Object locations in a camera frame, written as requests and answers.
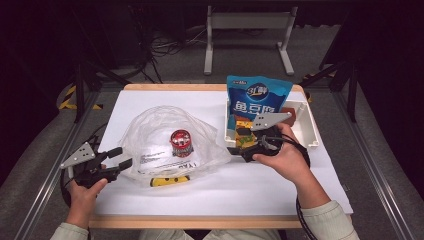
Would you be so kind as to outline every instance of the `yellow object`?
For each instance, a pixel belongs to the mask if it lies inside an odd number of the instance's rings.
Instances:
[[[190,181],[189,176],[176,178],[152,178],[152,180],[150,180],[150,187],[159,187],[188,181]]]
[[[243,136],[237,133],[237,129],[240,129],[240,128],[250,129],[250,127],[252,127],[252,124],[253,123],[250,121],[236,121],[236,134],[235,134],[236,147],[247,148],[247,147],[255,145],[255,135],[253,133],[251,133],[250,135],[243,135]]]

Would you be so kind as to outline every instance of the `person's right hand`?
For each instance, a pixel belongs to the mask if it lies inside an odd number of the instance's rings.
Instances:
[[[282,134],[285,134],[294,139],[296,142],[299,142],[289,125],[279,123],[277,124],[277,127],[280,129]],[[284,143],[280,152],[275,156],[255,154],[253,155],[253,159],[264,165],[272,167],[281,176],[295,184],[302,181],[302,179],[305,179],[305,175],[312,174],[302,156],[302,153],[300,153],[300,151],[290,143]]]

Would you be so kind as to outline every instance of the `white paper sheet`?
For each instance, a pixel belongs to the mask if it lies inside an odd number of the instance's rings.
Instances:
[[[143,111],[160,105],[180,107],[218,129],[224,143],[225,91],[121,91],[99,151],[118,146],[130,122]],[[288,99],[305,100],[300,92]],[[330,157],[318,133],[319,147],[309,150],[312,171],[329,196],[346,214],[353,210],[340,185]],[[108,159],[104,163],[113,165]],[[156,188],[141,188],[123,175],[108,184],[97,198],[98,215],[144,216],[293,216],[296,190],[273,169],[245,163],[240,157],[216,172],[192,181]]]

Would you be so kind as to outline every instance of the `person's left hand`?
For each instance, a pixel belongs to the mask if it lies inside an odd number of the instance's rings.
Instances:
[[[87,229],[90,216],[96,206],[96,197],[106,186],[107,179],[103,178],[96,182],[91,188],[79,186],[75,180],[70,183],[71,208],[69,209],[66,223]]]

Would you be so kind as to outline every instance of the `person's hand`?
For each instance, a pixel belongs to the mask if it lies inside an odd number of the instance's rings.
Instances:
[[[75,180],[70,183],[69,192],[71,194],[71,208],[66,219],[66,223],[87,229],[90,216],[96,206],[96,197],[106,186],[107,179],[103,178],[87,189],[78,186]]]
[[[282,134],[285,134],[294,139],[296,142],[299,142],[289,125],[279,123],[277,124],[277,127],[280,129]],[[253,155],[253,159],[264,165],[272,167],[281,176],[294,184],[304,179],[305,175],[312,174],[302,156],[302,153],[300,153],[300,151],[290,143],[284,143],[280,152],[275,156],[255,154]]]
[[[289,125],[279,123],[277,127],[282,134],[299,142]],[[281,176],[293,182],[302,208],[314,208],[330,201],[327,193],[306,164],[302,153],[293,144],[284,143],[280,152],[275,156],[254,154],[253,159],[272,167]]]

